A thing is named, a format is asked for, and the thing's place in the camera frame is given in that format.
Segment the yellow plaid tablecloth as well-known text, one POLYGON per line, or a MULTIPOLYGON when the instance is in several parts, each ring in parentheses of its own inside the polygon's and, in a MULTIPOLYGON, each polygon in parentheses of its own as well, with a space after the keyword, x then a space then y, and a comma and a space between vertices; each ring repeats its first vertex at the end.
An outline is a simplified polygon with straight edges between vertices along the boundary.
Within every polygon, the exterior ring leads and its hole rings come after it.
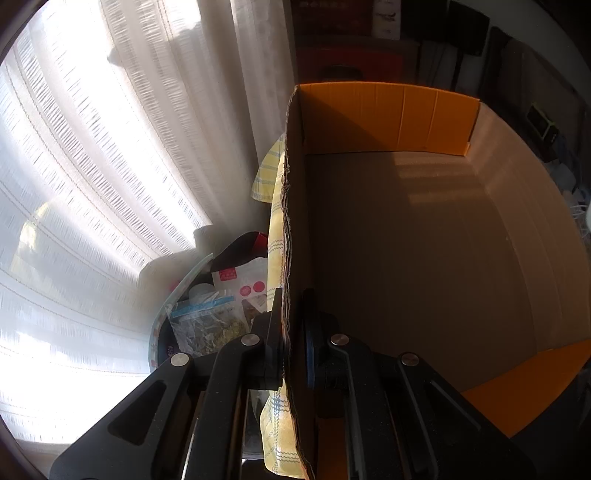
MULTIPOLYGON (((273 306, 276 289, 283 287, 283 186, 284 135, 276 140, 259 165, 252 184, 252 198, 270 204, 267 236, 267 306, 273 306)), ((263 438, 264 466, 271 473, 306 479, 304 464, 297 453, 296 428, 290 413, 286 384, 270 391, 263 406, 260 431, 263 438)))

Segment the orange-lined cardboard box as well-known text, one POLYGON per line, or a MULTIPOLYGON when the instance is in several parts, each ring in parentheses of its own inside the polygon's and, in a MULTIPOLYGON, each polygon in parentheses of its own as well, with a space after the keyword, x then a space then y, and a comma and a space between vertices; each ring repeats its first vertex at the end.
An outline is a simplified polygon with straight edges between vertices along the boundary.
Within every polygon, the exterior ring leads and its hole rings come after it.
POLYGON ((283 322, 294 302, 379 354, 429 363, 508 439, 505 479, 586 479, 569 385, 590 357, 590 261, 556 184, 481 101, 301 84, 287 110, 283 322))

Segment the zip bag of dried herbs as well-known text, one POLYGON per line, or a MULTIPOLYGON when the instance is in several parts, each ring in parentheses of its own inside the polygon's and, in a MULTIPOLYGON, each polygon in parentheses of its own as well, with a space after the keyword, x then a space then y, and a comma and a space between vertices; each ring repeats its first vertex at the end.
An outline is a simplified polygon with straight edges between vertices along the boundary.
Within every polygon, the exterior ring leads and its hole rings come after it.
POLYGON ((179 302, 168 320, 179 349, 193 357, 215 353, 250 331, 233 296, 211 297, 199 304, 179 302))

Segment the white sheer curtain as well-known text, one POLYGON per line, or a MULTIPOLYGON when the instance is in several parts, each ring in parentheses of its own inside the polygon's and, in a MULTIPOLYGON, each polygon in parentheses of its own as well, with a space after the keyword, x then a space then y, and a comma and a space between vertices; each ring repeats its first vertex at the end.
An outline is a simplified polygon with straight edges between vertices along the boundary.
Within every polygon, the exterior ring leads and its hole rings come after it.
POLYGON ((1 64, 1 415, 74 441, 148 372, 177 260, 250 195, 294 88, 280 1, 50 1, 1 64))

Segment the white pink-dotted packet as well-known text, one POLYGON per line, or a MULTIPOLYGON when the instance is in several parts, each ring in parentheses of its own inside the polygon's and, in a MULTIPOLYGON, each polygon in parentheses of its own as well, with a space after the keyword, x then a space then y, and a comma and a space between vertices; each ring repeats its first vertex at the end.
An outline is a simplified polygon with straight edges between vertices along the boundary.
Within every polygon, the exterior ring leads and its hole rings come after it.
POLYGON ((243 316, 249 325, 259 314, 267 310, 267 259, 254 258, 236 267, 212 273, 216 289, 228 291, 242 307, 243 316))

